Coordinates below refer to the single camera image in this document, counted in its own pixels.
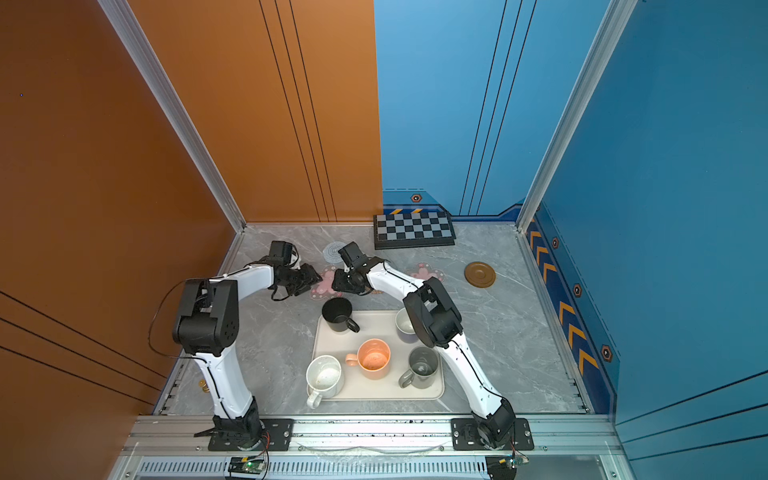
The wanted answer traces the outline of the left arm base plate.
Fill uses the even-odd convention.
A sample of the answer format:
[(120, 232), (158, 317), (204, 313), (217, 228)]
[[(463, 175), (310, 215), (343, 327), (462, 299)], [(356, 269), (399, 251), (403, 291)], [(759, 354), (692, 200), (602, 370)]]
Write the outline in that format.
[(208, 450), (213, 452), (260, 453), (266, 450), (285, 452), (289, 449), (294, 420), (290, 418), (260, 419), (254, 428), (214, 426)]

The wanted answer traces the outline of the brown wooden coaster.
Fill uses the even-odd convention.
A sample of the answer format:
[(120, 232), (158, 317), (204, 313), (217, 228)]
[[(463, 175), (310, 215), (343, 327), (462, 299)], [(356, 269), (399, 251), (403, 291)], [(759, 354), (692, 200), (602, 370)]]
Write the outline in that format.
[(476, 288), (489, 288), (497, 278), (496, 271), (485, 262), (471, 262), (464, 269), (466, 281)]

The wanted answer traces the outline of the lavender mug white inside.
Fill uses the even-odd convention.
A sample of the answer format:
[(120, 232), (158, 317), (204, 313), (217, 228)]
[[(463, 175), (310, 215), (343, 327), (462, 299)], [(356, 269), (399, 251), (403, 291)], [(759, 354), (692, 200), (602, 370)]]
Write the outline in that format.
[(395, 328), (398, 338), (404, 343), (412, 344), (419, 341), (405, 308), (398, 311), (395, 317)]

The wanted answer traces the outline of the pink flower coaster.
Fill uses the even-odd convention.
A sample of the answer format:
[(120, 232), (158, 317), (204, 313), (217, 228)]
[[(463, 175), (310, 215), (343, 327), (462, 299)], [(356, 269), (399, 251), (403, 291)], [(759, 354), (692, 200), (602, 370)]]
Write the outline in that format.
[(310, 291), (312, 299), (325, 300), (342, 296), (341, 292), (337, 292), (332, 288), (336, 270), (335, 266), (330, 266), (323, 270), (321, 281), (315, 284)]
[(412, 268), (409, 271), (409, 275), (421, 280), (427, 280), (434, 277), (440, 281), (443, 281), (445, 278), (445, 275), (441, 270), (433, 268), (428, 263), (424, 262), (421, 262), (416, 267)]

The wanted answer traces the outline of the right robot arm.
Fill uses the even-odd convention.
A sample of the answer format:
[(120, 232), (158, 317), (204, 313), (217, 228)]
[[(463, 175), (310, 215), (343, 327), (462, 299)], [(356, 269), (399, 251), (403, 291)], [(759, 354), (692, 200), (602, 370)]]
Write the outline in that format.
[(358, 295), (379, 291), (402, 301), (418, 339), (442, 357), (459, 381), (481, 443), (489, 449), (507, 448), (516, 421), (514, 409), (475, 358), (461, 313), (439, 279), (408, 276), (375, 257), (356, 269), (336, 270), (332, 287), (338, 292)]

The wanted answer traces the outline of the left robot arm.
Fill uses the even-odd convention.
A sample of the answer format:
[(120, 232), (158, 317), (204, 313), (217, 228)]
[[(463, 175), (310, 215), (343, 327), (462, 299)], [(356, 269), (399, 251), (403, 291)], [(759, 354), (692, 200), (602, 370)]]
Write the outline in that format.
[(200, 434), (211, 438), (211, 450), (252, 450), (266, 443), (257, 400), (236, 355), (240, 301), (281, 287), (288, 297), (298, 296), (320, 281), (314, 267), (299, 262), (295, 266), (253, 263), (231, 274), (183, 283), (172, 338), (186, 358), (198, 363), (210, 389), (213, 427)]

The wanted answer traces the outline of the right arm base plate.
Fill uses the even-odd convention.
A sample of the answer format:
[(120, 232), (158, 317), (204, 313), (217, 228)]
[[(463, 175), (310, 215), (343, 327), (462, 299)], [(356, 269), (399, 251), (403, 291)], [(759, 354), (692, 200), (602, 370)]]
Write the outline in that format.
[(501, 429), (485, 425), (474, 418), (453, 418), (450, 420), (450, 428), (453, 449), (456, 451), (535, 449), (526, 418), (518, 417)]

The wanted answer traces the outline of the black mug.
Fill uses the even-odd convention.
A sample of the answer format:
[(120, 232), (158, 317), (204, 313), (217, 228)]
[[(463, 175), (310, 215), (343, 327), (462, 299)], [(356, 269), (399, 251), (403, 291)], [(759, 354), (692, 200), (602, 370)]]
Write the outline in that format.
[(352, 319), (352, 312), (351, 302), (348, 299), (337, 297), (323, 304), (321, 314), (332, 331), (359, 333), (360, 326)]

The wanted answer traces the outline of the orange pink mug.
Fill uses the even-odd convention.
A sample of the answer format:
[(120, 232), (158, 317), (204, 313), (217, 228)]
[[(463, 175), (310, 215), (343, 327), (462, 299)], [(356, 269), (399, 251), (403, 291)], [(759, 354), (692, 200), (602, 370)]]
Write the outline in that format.
[(370, 380), (383, 379), (389, 372), (390, 362), (390, 346), (377, 338), (363, 342), (356, 353), (350, 353), (345, 358), (348, 366), (359, 369)]

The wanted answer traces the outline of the light blue woven coaster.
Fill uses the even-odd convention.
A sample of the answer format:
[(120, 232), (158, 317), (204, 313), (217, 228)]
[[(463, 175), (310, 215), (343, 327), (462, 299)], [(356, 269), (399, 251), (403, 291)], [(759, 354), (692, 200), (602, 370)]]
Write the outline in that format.
[(345, 243), (341, 241), (334, 241), (326, 245), (322, 251), (323, 258), (329, 264), (343, 264), (344, 261), (341, 257), (340, 251), (345, 247)]

